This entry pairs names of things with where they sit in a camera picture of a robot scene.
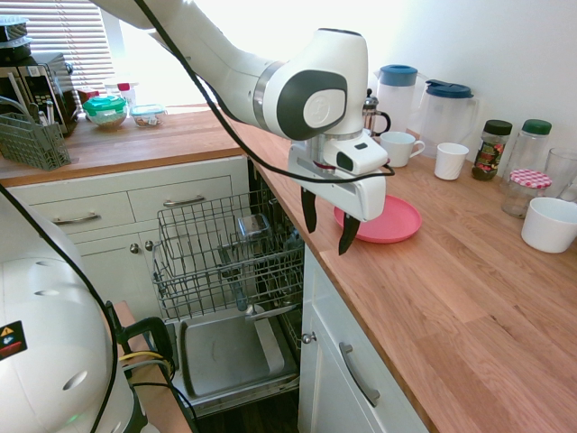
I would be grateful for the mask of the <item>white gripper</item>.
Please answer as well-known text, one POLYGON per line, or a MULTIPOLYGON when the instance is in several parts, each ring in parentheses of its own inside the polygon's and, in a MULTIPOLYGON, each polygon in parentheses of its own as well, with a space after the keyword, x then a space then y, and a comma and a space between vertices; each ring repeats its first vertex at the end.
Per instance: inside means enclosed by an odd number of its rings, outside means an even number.
POLYGON ((288 171, 315 180, 329 180, 317 183, 297 180, 303 187, 301 206, 307 231, 316 231, 316 196, 325 199, 343 212, 343 232, 339 240, 338 253, 345 254, 352 245, 362 222, 370 221, 382 214, 386 197, 386 178, 383 175, 366 180, 356 180, 341 169, 325 170, 317 167, 308 158, 304 143, 293 143, 288 154, 288 171))

